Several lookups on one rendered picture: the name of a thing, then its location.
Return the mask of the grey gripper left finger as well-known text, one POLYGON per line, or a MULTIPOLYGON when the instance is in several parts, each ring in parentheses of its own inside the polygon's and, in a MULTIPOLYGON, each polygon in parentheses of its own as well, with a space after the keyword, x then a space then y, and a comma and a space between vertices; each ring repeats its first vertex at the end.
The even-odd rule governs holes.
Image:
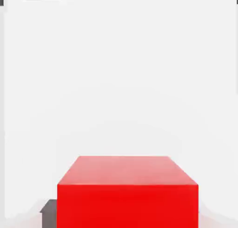
POLYGON ((56 228, 56 200, 39 200, 27 212, 7 219, 7 228, 56 228))

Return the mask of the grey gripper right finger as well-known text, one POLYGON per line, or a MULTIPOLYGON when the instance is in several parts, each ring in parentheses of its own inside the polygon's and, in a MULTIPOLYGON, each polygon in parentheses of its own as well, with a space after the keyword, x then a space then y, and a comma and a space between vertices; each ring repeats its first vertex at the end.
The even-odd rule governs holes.
POLYGON ((238 220, 228 218, 200 205, 198 213, 198 228, 238 228, 238 220))

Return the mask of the small red cube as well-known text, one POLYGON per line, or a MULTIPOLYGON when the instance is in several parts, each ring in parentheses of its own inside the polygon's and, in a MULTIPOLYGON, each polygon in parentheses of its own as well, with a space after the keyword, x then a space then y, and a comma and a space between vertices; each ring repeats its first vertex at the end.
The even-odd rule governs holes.
POLYGON ((79 156, 57 185, 57 228, 198 228, 198 184, 167 156, 79 156))

